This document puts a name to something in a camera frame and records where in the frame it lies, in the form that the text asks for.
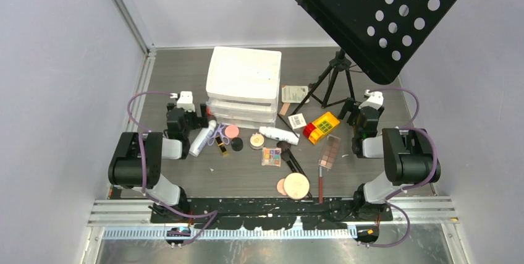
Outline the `white plastic drawer organizer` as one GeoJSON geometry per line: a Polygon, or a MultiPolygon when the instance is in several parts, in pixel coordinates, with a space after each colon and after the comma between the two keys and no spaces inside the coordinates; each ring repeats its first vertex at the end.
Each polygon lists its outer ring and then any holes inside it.
{"type": "Polygon", "coordinates": [[[281,59],[280,51],[214,47],[206,79],[210,114],[238,127],[274,127],[281,59]]]}

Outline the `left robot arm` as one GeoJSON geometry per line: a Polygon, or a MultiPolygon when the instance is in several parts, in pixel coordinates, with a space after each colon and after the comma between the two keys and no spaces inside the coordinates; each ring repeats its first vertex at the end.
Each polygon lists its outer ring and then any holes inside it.
{"type": "Polygon", "coordinates": [[[116,145],[108,166],[111,185],[132,189],[166,209],[166,215],[175,223],[183,223],[189,216],[190,205],[184,189],[161,173],[162,160],[184,160],[197,155],[199,145],[189,139],[190,132],[209,127],[206,106],[201,114],[189,111],[179,104],[167,105],[164,132],[124,132],[116,145]]]}

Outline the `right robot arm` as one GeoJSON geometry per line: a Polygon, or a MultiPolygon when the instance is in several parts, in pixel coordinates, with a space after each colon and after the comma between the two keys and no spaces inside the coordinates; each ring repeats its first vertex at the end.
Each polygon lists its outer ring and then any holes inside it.
{"type": "Polygon", "coordinates": [[[384,211],[386,202],[402,191],[437,182],[441,176],[441,165],[427,132],[414,128],[385,128],[378,132],[383,111],[382,106],[359,106],[353,98],[347,98],[339,114],[339,119],[350,114],[347,122],[353,128],[353,154],[382,159],[384,164],[381,174],[361,184],[353,194],[350,213],[361,221],[384,211]]]}

